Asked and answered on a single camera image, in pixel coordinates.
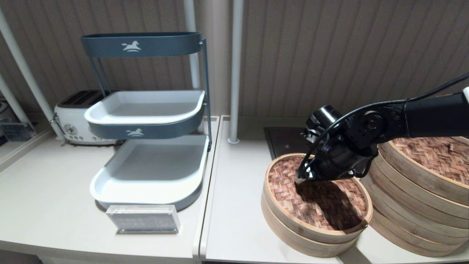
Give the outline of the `white metal shelf pole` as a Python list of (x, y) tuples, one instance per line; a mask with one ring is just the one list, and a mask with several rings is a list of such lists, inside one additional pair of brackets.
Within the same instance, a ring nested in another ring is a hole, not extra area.
[[(188, 32), (196, 31), (194, 0), (183, 0), (185, 24)], [(198, 54), (189, 55), (191, 80), (193, 89), (200, 89), (200, 70)]]
[(31, 90), (33, 96), (37, 100), (37, 103), (39, 104), (42, 112), (47, 117), (52, 129), (56, 133), (56, 139), (65, 140), (65, 137), (63, 135), (63, 132), (59, 124), (57, 123), (57, 121), (55, 121), (54, 112), (52, 108), (50, 107), (46, 97), (42, 93), (42, 90), (40, 89), (40, 86), (38, 85), (37, 80), (35, 79), (30, 67), (28, 66), (28, 63), (22, 53), (22, 50), (20, 49), (17, 43), (14, 33), (12, 32), (10, 25), (7, 22), (7, 19), (5, 17), (5, 14), (2, 10), (1, 5), (0, 5), (0, 33), (2, 34), (2, 37), (4, 37), (5, 43), (7, 44), (7, 47), (10, 49), (10, 52), (17, 66), (19, 67), (20, 72), (22, 73), (25, 81), (27, 82), (29, 86), (29, 89)]
[(2, 95), (7, 100), (8, 104), (12, 108), (12, 110), (15, 113), (15, 115), (17, 116), (18, 120), (20, 122), (26, 122), (29, 126), (33, 127), (32, 122), (27, 117), (26, 113), (24, 112), (24, 110), (20, 106), (18, 100), (16, 99), (16, 97), (11, 92), (10, 88), (8, 87), (8, 85), (5, 82), (4, 78), (2, 77), (1, 73), (0, 73), (0, 92), (2, 93)]
[(241, 86), (243, 13), (244, 0), (233, 0), (230, 133), (228, 137), (228, 142), (233, 145), (240, 142), (238, 139), (238, 120)]

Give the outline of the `white retro toaster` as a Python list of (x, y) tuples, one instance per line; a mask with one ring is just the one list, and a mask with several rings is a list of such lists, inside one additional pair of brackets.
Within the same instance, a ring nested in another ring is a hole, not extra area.
[(84, 117), (87, 109), (103, 98), (101, 90), (87, 89), (75, 92), (56, 104), (54, 120), (71, 144), (106, 146), (118, 143), (118, 140), (104, 139), (95, 135)]

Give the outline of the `small bamboo steamer basket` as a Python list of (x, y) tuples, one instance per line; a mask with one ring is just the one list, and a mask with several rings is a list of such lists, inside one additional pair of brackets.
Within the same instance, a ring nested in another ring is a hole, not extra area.
[(308, 227), (283, 214), (266, 190), (262, 191), (261, 209), (268, 226), (285, 244), (312, 257), (336, 257), (352, 247), (362, 233), (334, 235), (330, 230)]

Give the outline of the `small grey sign block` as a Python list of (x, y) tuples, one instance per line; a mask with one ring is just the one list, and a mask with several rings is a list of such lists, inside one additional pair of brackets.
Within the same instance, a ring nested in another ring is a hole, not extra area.
[(35, 130), (27, 122), (0, 122), (0, 131), (9, 142), (28, 142), (36, 137)]

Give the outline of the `black induction cooktop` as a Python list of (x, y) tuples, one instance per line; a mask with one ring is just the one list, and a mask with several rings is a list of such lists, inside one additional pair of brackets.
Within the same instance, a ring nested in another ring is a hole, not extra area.
[(304, 128), (265, 127), (263, 132), (273, 160), (284, 154), (306, 153), (309, 150), (309, 142), (303, 137)]

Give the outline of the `large bamboo steamer basket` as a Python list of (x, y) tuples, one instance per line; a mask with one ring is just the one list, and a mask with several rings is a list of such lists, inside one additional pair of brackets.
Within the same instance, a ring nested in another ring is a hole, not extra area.
[(368, 177), (392, 199), (413, 212), (449, 227), (469, 230), (469, 206), (417, 185), (394, 169), (380, 154), (373, 160)]
[(393, 244), (426, 257), (444, 257), (469, 242), (469, 230), (428, 219), (398, 200), (370, 177), (360, 180), (373, 203), (371, 226)]

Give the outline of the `clear acrylic warning sign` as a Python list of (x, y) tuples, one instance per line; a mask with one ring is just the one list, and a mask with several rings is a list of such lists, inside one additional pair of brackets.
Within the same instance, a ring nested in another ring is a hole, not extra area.
[(181, 227), (174, 205), (111, 205), (106, 214), (119, 234), (177, 234)]

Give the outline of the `white-lined blue rack tray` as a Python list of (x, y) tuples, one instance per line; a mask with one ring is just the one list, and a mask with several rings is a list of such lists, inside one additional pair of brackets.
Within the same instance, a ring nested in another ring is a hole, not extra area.
[(92, 197), (111, 205), (174, 205), (186, 209), (201, 195), (209, 147), (206, 135), (128, 140), (94, 176)]
[(209, 113), (203, 90), (121, 91), (89, 107), (84, 117), (101, 138), (163, 140), (190, 134)]

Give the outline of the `dark blue horse-logo rack tier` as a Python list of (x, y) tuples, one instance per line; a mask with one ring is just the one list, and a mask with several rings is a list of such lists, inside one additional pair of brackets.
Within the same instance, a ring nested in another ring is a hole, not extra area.
[(92, 58), (172, 57), (201, 50), (201, 32), (131, 32), (80, 37)]

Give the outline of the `three-tier blue tray rack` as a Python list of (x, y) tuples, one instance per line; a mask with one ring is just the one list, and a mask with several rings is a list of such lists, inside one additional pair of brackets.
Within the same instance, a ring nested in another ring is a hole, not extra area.
[[(205, 89), (203, 90), (206, 94), (206, 98), (210, 104), (210, 94), (209, 94), (209, 77), (208, 77), (208, 65), (207, 65), (207, 48), (206, 48), (206, 39), (204, 38), (201, 38), (201, 41), (200, 41), (200, 46), (201, 46), (201, 50), (199, 52), (202, 52), (203, 53), (203, 57), (204, 57), (204, 73), (205, 73), (205, 77), (204, 77), (204, 80), (205, 80)], [(101, 58), (92, 58), (92, 57), (89, 57), (89, 60), (91, 61), (91, 64), (92, 66), (95, 66), (95, 63), (94, 61), (95, 60), (100, 60)]]

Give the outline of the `small woven bamboo steamer lid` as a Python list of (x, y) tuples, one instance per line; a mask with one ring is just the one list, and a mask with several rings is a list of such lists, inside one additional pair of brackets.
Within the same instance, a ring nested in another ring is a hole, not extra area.
[(286, 227), (316, 242), (344, 244), (369, 225), (373, 204), (357, 179), (295, 181), (303, 153), (282, 155), (269, 165), (263, 186), (268, 208)]

